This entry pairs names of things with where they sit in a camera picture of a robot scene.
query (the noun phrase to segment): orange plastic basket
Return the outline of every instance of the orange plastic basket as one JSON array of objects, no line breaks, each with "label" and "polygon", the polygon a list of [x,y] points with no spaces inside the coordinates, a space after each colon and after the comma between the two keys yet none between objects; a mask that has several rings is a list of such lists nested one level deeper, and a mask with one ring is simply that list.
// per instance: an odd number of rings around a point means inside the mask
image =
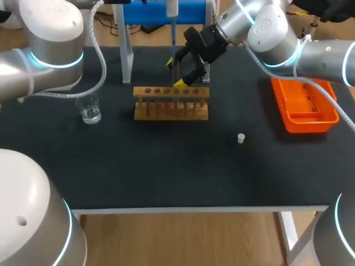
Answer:
[{"label": "orange plastic basket", "polygon": [[[337,100],[329,82],[314,80]],[[339,122],[331,103],[313,86],[295,80],[271,78],[283,122],[291,133],[326,132]]]}]

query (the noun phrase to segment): wooden test tube rack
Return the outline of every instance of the wooden test tube rack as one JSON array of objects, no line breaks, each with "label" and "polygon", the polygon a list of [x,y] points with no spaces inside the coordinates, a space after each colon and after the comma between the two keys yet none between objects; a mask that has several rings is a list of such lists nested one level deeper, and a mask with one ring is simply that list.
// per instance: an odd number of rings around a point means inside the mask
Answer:
[{"label": "wooden test tube rack", "polygon": [[[134,120],[208,120],[207,87],[134,87]],[[180,102],[180,98],[192,100]]]}]

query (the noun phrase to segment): black tabletop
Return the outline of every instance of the black tabletop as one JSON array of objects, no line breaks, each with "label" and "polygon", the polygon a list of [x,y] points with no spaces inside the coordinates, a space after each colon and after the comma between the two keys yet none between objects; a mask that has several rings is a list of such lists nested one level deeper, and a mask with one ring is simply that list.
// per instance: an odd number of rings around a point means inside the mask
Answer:
[{"label": "black tabletop", "polygon": [[[342,120],[326,134],[289,134],[270,78],[242,48],[211,66],[209,121],[134,121],[133,86],[171,85],[171,48],[134,52],[131,85],[122,85],[119,49],[103,49],[99,124],[85,125],[73,100],[30,97],[1,109],[0,148],[36,160],[71,208],[326,205],[355,185],[355,134]],[[101,75],[94,50],[84,55],[75,92]],[[333,88],[354,118],[348,89]]]}]

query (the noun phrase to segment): clear glass cup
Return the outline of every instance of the clear glass cup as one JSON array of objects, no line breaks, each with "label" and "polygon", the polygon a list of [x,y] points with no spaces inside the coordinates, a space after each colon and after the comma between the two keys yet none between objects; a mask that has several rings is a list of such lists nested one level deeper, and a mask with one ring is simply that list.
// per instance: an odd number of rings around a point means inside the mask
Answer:
[{"label": "clear glass cup", "polygon": [[85,123],[92,125],[101,120],[99,99],[94,94],[77,98],[77,108],[82,114]]}]

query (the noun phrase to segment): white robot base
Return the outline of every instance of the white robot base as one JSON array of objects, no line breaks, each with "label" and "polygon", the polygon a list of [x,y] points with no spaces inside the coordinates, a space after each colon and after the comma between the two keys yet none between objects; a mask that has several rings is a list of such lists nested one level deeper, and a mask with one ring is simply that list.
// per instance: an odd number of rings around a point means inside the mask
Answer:
[{"label": "white robot base", "polygon": [[42,168],[0,150],[0,266],[83,266],[84,232]]}]

